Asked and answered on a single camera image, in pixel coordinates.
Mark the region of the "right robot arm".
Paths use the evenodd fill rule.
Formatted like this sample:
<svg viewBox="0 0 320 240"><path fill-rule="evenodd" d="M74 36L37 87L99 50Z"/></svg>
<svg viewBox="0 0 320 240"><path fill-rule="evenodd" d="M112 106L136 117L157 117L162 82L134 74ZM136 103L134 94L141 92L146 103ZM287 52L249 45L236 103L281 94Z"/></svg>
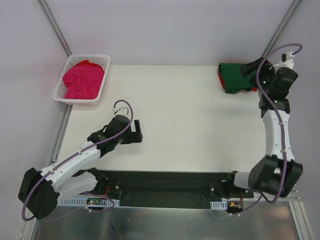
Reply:
<svg viewBox="0 0 320 240"><path fill-rule="evenodd" d="M295 161L289 136L289 90L298 74L293 70L294 55L284 53L278 64L262 57L239 67L243 77L259 70L249 80L257 88L260 116L265 128L265 156L250 172L233 171L228 175L225 193L232 198L246 190L285 198L303 173Z"/></svg>

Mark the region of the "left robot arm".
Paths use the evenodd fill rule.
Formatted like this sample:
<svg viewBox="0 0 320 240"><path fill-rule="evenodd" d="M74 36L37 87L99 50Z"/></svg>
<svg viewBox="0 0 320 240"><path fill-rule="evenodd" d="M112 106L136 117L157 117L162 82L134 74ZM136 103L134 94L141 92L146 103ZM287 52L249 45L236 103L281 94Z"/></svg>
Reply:
<svg viewBox="0 0 320 240"><path fill-rule="evenodd" d="M142 140L140 121L117 114L66 159L41 170L30 168L25 172L18 192L18 199L23 203L22 219L26 222L44 219L58 204L78 194L105 196L109 187L100 170L93 167L80 175L76 173L112 152L117 145L141 143Z"/></svg>

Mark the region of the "green t-shirt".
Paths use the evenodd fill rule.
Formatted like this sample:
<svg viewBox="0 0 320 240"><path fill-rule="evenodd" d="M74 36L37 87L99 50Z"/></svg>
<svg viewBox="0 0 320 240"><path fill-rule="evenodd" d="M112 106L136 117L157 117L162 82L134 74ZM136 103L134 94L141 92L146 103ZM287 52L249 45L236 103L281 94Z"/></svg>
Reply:
<svg viewBox="0 0 320 240"><path fill-rule="evenodd" d="M247 77L241 75L240 65L240 63L220 63L218 65L220 84L227 94L250 92L254 88L250 84L250 75Z"/></svg>

